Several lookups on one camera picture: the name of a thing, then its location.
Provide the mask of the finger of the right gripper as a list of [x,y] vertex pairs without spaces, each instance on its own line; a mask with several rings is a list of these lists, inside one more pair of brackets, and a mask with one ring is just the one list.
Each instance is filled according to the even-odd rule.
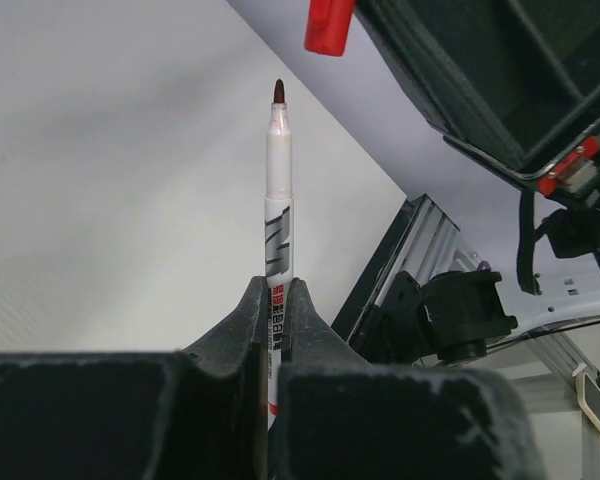
[[600,127],[600,1],[361,1],[356,15],[429,125],[512,186]]

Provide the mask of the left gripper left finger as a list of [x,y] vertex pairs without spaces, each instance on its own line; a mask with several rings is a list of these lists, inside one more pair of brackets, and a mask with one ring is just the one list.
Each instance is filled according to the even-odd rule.
[[262,479],[267,293],[169,352],[0,353],[0,479]]

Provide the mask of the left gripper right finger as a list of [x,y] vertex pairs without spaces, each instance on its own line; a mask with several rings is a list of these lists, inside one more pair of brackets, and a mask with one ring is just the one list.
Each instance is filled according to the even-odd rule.
[[542,479],[525,406],[484,370],[377,365],[317,314],[307,284],[288,304],[278,376],[281,479]]

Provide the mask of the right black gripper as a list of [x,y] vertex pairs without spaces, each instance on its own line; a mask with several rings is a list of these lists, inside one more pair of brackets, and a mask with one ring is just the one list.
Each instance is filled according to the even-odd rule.
[[600,270],[600,119],[521,193],[516,277],[530,295],[541,293],[533,266],[542,237],[557,258],[591,254]]

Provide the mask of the red pen cap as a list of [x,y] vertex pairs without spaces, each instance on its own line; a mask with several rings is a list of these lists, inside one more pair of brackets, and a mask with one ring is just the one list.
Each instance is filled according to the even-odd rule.
[[304,48],[332,57],[344,54],[355,0],[311,0]]

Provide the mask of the red pen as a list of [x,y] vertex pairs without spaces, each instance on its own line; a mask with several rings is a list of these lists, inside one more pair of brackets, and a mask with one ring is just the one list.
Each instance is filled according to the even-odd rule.
[[264,195],[265,278],[267,282],[267,422],[278,414],[278,372],[282,364],[287,304],[294,278],[294,194],[292,131],[285,86],[274,85],[266,134]]

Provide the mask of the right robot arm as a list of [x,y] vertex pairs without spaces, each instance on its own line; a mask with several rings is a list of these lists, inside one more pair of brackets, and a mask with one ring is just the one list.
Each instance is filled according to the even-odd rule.
[[361,1],[444,141],[517,188],[522,331],[600,318],[600,1]]

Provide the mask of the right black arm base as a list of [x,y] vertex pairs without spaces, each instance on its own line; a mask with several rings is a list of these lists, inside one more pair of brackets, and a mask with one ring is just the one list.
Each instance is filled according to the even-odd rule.
[[419,285],[399,272],[380,305],[372,305],[351,342],[371,363],[413,364],[435,355],[446,364],[482,358],[487,346],[517,328],[491,270],[451,271]]

